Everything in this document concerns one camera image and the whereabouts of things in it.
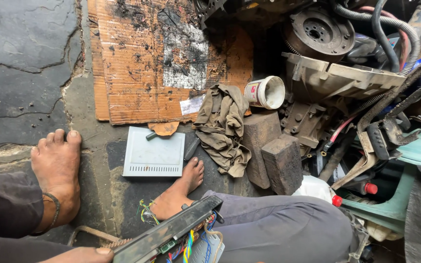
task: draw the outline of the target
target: red bottle cap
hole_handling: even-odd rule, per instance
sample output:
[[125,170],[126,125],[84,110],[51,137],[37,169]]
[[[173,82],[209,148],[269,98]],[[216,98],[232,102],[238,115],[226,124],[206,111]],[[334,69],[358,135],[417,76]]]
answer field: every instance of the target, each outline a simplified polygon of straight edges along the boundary
[[342,205],[342,197],[340,197],[340,196],[333,196],[332,197],[332,204],[334,206],[337,206],[337,207],[341,206]]
[[376,186],[376,184],[367,182],[365,184],[365,192],[367,192],[368,194],[376,194],[378,193],[378,187]]

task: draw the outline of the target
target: bucket label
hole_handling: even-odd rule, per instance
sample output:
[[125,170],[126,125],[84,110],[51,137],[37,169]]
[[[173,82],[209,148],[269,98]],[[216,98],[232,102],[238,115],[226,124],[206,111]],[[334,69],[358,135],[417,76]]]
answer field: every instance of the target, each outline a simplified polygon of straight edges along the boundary
[[249,83],[245,88],[245,91],[249,91],[249,94],[246,95],[246,99],[248,100],[250,105],[262,106],[259,102],[259,85],[261,85],[261,82]]

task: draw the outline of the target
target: dark trousers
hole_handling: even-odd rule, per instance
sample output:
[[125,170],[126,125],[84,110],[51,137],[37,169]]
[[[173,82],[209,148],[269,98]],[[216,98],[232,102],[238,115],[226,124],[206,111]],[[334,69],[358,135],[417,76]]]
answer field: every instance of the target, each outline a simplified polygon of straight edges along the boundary
[[[352,241],[349,220],[328,202],[303,196],[238,197],[220,213],[225,250],[220,263],[334,263]],[[66,245],[17,239],[32,233],[43,216],[42,191],[24,173],[0,174],[0,262],[34,263],[66,252]]]

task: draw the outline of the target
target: white plastic bottle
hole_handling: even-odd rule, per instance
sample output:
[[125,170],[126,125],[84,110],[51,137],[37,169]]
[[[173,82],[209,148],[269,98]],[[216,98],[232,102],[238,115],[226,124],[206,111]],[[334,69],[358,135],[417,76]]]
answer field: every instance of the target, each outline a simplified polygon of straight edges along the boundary
[[303,176],[301,186],[293,193],[293,196],[317,197],[334,206],[342,205],[342,197],[336,195],[326,182],[314,176]]

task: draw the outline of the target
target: bare foot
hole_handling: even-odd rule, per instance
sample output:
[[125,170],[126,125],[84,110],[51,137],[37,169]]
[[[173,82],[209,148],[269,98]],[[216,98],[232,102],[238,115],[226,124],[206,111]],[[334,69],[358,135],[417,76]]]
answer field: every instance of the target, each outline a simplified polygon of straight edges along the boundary
[[[79,161],[82,138],[77,131],[71,131],[64,141],[64,130],[50,132],[46,139],[40,139],[38,146],[30,153],[32,170],[37,176],[43,193],[50,193],[60,203],[60,211],[53,227],[69,223],[79,211]],[[56,206],[50,197],[43,195],[44,215],[36,232],[46,230],[53,222]]]
[[158,220],[166,220],[181,211],[183,204],[193,202],[187,196],[201,185],[204,177],[204,162],[196,157],[192,158],[183,168],[182,176],[165,192],[154,200],[150,209]]

